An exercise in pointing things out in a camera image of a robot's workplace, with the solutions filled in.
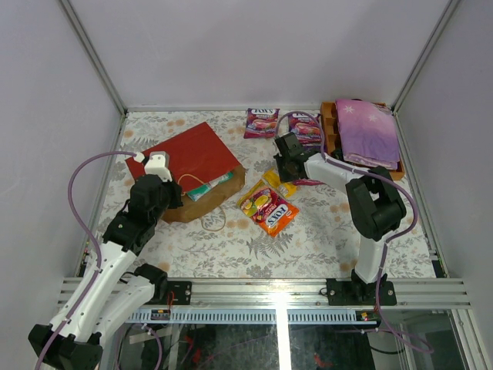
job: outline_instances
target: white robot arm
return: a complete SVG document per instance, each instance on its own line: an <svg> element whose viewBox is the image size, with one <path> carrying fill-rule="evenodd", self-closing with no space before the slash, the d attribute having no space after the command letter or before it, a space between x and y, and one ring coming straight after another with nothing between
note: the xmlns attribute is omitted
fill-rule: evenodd
<svg viewBox="0 0 493 370"><path fill-rule="evenodd" d="M335 159L330 161L340 163L344 168L329 164L316 150L306 151L294 133L277 137L275 142L279 154L274 158L281 181L317 180L347 195L353 223L361 234L360 255L354 273L363 284L374 283L384 250L383 236L396 230L406 215L397 190L382 181L354 172L368 172L366 169ZM383 167L371 172L391 180Z"/></svg>
<svg viewBox="0 0 493 370"><path fill-rule="evenodd" d="M146 174L136 180L126 206L103 234L101 261L93 252L85 276L67 304L49 325L35 325L29 333L38 356L52 339L43 362L53 368L95 368L108 338L138 307L166 301L167 274L149 264L138 267L126 288L108 301L121 276L154 235L163 213L182 205L181 188L167 168L167 154L156 152L149 158L140 154L136 159L145 163Z"/></svg>

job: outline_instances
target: table surface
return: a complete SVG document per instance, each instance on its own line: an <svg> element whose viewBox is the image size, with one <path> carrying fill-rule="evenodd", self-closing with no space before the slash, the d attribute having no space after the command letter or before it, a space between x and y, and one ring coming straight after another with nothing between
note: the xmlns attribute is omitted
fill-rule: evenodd
<svg viewBox="0 0 493 370"><path fill-rule="evenodd" d="M357 262L360 237L351 222L345 194L327 185L298 187L290 202L300 212L275 238L237 207L240 196L274 165L276 152L273 139L243 138L246 119L246 113L239 111L129 114L121 150L145 150L206 121L246 169L245 187L223 203L226 227L209 232L199 220L188 224L160 221L156 235L135 261L135 267L147 262L175 278L348 277ZM124 159L124 156L116 157L110 174L99 218L99 237L129 197L134 184ZM400 184L408 189L405 178ZM412 209L404 202L407 216L401 228L412 220ZM219 228L223 216L216 209L204 221L207 228ZM390 244L386 272L391 278L434 278L427 239L420 225Z"/></svg>

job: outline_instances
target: white wall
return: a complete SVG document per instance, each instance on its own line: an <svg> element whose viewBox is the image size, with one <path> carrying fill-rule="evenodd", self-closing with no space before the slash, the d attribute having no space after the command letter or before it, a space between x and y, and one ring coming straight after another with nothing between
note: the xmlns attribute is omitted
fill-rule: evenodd
<svg viewBox="0 0 493 370"><path fill-rule="evenodd" d="M444 259L493 358L493 2L462 2L399 117Z"/></svg>
<svg viewBox="0 0 493 370"><path fill-rule="evenodd" d="M119 116L54 0L2 2L0 66L0 368L29 369L28 333L48 323L82 243L69 177L110 149ZM103 164L75 187L85 220Z"/></svg>
<svg viewBox="0 0 493 370"><path fill-rule="evenodd" d="M72 0L127 106L392 103L448 0Z"/></svg>

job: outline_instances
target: glass panel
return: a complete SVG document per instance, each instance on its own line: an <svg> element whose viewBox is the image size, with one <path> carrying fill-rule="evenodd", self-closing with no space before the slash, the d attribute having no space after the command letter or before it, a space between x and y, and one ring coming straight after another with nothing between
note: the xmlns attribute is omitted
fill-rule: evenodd
<svg viewBox="0 0 493 370"><path fill-rule="evenodd" d="M100 369L154 370L158 346L142 325L125 325ZM150 325L161 337L164 356L159 368L279 368L276 325Z"/></svg>
<svg viewBox="0 0 493 370"><path fill-rule="evenodd" d="M390 311L385 317L394 329L425 340L434 352L404 348L384 325L378 333L363 335L352 332L363 328L358 325L290 325L292 369L466 369L448 312ZM426 348L417 338L411 337L411 343Z"/></svg>
<svg viewBox="0 0 493 370"><path fill-rule="evenodd" d="M361 326L327 325L310 322L289 325L290 356L293 370L350 369L464 370L453 324L448 312L387 311L386 318L399 331L427 341L434 353L424 354L405 348L384 331L362 335ZM174 369L278 369L279 347L276 325L150 325L164 348L160 368ZM124 325L108 345L101 370L147 370L156 367L156 340L141 325ZM416 339L411 342L424 346Z"/></svg>

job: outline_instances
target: purple cloth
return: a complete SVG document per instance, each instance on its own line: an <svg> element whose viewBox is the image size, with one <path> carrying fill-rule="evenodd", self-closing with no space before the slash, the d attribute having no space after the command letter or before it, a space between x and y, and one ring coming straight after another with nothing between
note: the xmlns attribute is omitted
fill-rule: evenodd
<svg viewBox="0 0 493 370"><path fill-rule="evenodd" d="M401 156L391 111L359 100L336 100L344 160L396 170Z"/></svg>

